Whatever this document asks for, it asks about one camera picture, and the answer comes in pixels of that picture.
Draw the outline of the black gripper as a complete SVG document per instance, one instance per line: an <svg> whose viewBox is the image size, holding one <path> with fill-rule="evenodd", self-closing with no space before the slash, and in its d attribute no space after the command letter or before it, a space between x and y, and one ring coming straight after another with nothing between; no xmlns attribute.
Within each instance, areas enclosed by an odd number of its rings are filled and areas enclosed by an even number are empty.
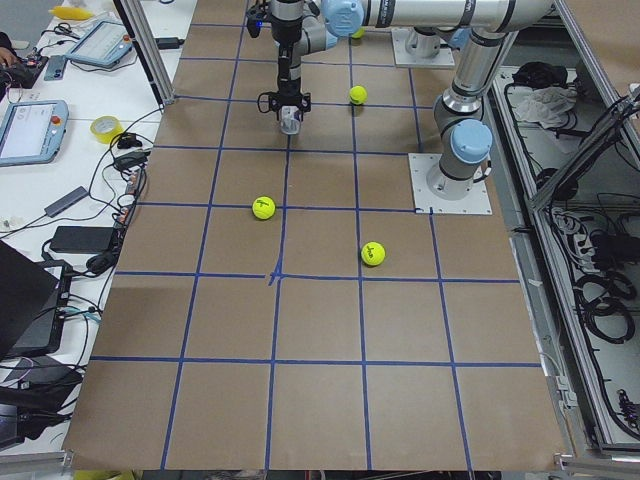
<svg viewBox="0 0 640 480"><path fill-rule="evenodd" d="M284 118L283 109L293 107L297 120L311 111L311 94L301 92L300 55L293 47L278 48L277 87L275 92L262 92L257 99L260 113L275 112L279 120Z"/></svg>

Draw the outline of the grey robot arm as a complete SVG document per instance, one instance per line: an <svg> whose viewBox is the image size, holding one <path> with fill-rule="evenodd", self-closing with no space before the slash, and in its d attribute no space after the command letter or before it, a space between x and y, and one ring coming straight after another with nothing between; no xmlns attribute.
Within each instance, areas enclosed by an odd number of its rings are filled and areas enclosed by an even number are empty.
<svg viewBox="0 0 640 480"><path fill-rule="evenodd" d="M259 111L275 113L281 132L296 135L312 107L311 95L302 91L302 58L355 33L364 20L363 6L359 1L256 1L245 18L253 38L270 25L277 48L277 89L259 95Z"/></svg>
<svg viewBox="0 0 640 480"><path fill-rule="evenodd" d="M435 172L435 191L468 189L486 160L493 139L480 120L482 99L517 33L541 19L549 1L358 1L357 26L425 27L438 33L468 28L451 85L434 106L443 153Z"/></svg>

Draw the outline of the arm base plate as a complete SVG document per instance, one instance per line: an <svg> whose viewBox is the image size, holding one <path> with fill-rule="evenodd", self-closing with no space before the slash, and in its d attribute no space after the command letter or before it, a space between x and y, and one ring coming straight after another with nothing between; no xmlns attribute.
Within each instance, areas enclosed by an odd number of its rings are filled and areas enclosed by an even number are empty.
<svg viewBox="0 0 640 480"><path fill-rule="evenodd" d="M393 28L391 35L397 67L447 70L455 67L451 48L433 30Z"/></svg>
<svg viewBox="0 0 640 480"><path fill-rule="evenodd" d="M452 180L440 170L440 154L408 155L414 210L418 214L491 215L492 207L478 166L467 180Z"/></svg>

